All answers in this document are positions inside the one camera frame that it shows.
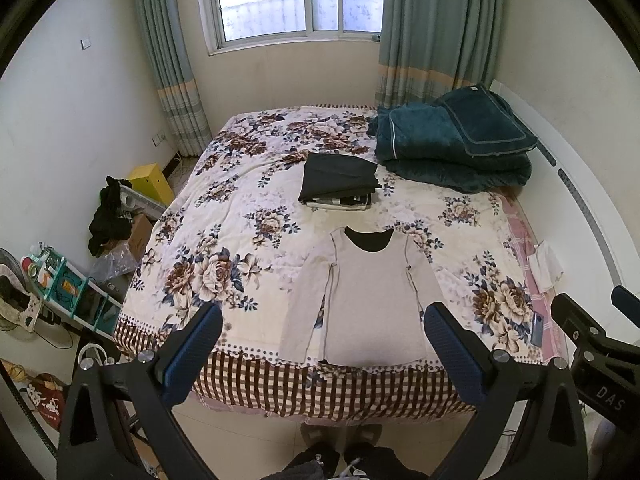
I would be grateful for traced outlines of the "white framed window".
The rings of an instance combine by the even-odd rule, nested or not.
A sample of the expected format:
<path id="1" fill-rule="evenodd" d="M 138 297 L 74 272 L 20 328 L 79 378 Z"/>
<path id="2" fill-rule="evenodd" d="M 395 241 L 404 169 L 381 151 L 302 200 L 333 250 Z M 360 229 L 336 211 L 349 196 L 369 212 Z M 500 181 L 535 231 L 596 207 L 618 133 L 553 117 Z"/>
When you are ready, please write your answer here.
<path id="1" fill-rule="evenodd" d="M 198 0 L 209 53 L 296 41 L 378 41 L 384 0 Z"/>

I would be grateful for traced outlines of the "beige long-sleeve shirt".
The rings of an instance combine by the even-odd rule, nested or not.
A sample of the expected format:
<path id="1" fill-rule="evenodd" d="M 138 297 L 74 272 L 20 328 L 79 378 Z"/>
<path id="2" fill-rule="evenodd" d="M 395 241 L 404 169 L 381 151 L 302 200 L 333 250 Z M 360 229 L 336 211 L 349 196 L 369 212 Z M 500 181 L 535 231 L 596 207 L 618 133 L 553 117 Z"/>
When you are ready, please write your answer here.
<path id="1" fill-rule="evenodd" d="M 401 366 L 426 361 L 431 347 L 421 321 L 442 302 L 431 263 L 406 233 L 327 235 L 306 258 L 294 284 L 279 356 L 306 361 L 314 330 L 318 359 L 344 367 Z"/>

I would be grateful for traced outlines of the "yellow box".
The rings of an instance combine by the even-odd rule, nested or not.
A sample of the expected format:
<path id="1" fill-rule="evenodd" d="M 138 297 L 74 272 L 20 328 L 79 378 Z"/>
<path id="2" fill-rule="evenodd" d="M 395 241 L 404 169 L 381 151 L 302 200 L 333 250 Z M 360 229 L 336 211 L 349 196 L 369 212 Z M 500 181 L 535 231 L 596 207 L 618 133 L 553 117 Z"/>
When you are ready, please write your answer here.
<path id="1" fill-rule="evenodd" d="M 127 180 L 135 191 L 165 206 L 175 199 L 159 164 L 137 166 L 130 171 Z"/>

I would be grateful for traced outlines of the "wall power socket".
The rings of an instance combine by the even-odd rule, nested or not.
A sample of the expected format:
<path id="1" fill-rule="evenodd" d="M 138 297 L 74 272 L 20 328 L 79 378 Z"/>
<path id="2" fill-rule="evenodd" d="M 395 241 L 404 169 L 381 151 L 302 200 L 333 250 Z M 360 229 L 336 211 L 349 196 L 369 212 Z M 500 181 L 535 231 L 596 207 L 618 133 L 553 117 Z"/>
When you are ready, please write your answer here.
<path id="1" fill-rule="evenodd" d="M 159 146 L 166 139 L 165 133 L 163 131 L 158 132 L 155 136 L 152 137 L 152 142 L 154 146 Z"/>

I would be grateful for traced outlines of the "teal folded quilt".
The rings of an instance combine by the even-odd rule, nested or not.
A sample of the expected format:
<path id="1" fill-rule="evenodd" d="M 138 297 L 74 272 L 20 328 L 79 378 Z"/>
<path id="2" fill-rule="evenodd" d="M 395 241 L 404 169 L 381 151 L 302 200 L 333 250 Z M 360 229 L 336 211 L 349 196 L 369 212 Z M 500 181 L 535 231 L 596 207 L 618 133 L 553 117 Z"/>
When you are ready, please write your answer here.
<path id="1" fill-rule="evenodd" d="M 521 188 L 532 175 L 538 138 L 484 84 L 450 91 L 433 103 L 379 107 L 369 120 L 375 157 L 406 180 L 475 194 Z"/>

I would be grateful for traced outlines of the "white headboard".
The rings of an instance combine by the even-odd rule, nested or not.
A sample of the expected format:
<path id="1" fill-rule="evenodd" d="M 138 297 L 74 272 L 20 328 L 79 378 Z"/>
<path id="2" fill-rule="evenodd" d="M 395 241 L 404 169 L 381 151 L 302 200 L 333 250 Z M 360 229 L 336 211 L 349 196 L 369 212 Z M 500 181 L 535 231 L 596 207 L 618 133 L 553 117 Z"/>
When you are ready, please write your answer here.
<path id="1" fill-rule="evenodd" d="M 608 336 L 636 344 L 639 330 L 612 305 L 622 285 L 639 292 L 639 255 L 608 193 L 577 152 L 528 103 L 502 82 L 490 90 L 536 134 L 529 153 L 533 173 L 518 196 L 536 239 L 548 243 L 564 271 L 557 292 L 566 292 Z"/>

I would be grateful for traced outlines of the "right green curtain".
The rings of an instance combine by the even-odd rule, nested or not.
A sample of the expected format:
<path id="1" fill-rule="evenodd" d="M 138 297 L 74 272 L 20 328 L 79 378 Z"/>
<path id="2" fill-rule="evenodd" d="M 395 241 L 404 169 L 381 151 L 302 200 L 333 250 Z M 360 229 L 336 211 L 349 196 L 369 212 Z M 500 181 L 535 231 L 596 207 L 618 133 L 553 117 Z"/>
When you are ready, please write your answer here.
<path id="1" fill-rule="evenodd" d="M 504 0 L 384 0 L 375 102 L 432 102 L 494 78 Z"/>

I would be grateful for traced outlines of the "smartphone on bed edge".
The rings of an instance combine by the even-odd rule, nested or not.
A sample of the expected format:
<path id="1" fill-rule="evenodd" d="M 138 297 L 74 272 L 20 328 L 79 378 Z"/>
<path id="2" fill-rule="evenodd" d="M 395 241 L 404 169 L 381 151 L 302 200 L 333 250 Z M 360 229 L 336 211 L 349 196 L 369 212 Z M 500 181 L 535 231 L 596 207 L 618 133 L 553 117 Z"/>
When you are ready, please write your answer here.
<path id="1" fill-rule="evenodd" d="M 533 314 L 530 343 L 537 348 L 542 348 L 544 342 L 544 316 L 539 312 Z"/>

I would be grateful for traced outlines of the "red bag on floor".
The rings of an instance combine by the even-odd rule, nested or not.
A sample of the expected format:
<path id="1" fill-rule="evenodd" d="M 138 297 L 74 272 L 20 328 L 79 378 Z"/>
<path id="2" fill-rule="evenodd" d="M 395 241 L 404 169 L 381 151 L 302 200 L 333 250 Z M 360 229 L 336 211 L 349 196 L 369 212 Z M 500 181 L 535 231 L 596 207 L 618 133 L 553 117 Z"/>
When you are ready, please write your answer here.
<path id="1" fill-rule="evenodd" d="M 27 384 L 26 394 L 29 401 L 54 430 L 60 429 L 69 388 L 48 373 L 37 375 Z"/>

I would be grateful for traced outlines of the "green curtain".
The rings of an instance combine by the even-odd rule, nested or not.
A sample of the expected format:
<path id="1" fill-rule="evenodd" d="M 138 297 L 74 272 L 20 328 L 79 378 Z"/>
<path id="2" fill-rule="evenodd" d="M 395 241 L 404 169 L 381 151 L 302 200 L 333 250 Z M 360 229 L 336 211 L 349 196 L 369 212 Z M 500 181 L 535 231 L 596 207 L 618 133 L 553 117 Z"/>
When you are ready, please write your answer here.
<path id="1" fill-rule="evenodd" d="M 134 0 L 160 106 L 177 152 L 200 156 L 212 140 L 184 43 L 177 0 Z"/>
<path id="2" fill-rule="evenodd" d="M 375 102 L 432 102 L 494 78 L 504 0 L 384 0 Z"/>

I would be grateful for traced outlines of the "cardboard box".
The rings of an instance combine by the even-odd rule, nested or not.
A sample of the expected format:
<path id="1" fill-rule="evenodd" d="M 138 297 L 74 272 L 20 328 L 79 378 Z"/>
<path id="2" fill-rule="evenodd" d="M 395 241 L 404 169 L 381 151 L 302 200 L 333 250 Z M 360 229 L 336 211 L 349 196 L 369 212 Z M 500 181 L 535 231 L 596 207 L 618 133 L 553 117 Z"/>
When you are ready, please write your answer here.
<path id="1" fill-rule="evenodd" d="M 132 219 L 131 233 L 127 240 L 130 254 L 140 261 L 149 243 L 152 232 L 152 223 L 145 214 L 137 214 Z"/>

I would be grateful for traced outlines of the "dark folded clothes stack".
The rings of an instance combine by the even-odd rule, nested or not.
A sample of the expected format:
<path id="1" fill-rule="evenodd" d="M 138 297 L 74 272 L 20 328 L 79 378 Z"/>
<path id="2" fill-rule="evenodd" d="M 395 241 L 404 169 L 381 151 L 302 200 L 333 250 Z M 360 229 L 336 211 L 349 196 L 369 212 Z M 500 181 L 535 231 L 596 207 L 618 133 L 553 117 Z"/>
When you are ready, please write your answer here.
<path id="1" fill-rule="evenodd" d="M 380 187 L 376 168 L 356 156 L 310 153 L 298 201 L 314 208 L 365 210 Z"/>

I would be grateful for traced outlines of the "teal storage shelf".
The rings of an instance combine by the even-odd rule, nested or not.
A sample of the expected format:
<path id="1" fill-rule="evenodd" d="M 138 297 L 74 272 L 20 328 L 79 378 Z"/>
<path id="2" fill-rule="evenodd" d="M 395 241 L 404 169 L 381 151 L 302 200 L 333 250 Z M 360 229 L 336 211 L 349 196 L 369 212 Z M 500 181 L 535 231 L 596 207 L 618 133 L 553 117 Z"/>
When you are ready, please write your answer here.
<path id="1" fill-rule="evenodd" d="M 54 248 L 40 245 L 21 258 L 29 283 L 57 315 L 112 339 L 122 305 Z"/>

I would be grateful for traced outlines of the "white cloth on bed edge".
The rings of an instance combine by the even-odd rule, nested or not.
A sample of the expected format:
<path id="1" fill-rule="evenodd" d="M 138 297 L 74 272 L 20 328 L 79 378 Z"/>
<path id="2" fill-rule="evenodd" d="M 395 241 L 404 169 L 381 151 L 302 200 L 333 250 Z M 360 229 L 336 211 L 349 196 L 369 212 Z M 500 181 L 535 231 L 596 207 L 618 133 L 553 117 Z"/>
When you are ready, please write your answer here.
<path id="1" fill-rule="evenodd" d="M 548 292 L 559 284 L 564 270 L 548 242 L 537 244 L 527 260 L 540 292 Z"/>

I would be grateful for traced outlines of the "left green curtain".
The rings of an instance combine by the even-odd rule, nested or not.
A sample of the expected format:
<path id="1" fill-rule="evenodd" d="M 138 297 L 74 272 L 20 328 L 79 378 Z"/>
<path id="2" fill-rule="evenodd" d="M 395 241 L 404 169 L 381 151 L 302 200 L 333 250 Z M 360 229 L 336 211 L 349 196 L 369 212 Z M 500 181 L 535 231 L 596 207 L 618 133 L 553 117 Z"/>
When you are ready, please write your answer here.
<path id="1" fill-rule="evenodd" d="M 212 140 L 184 43 L 177 0 L 134 0 L 160 106 L 177 152 L 200 156 Z"/>

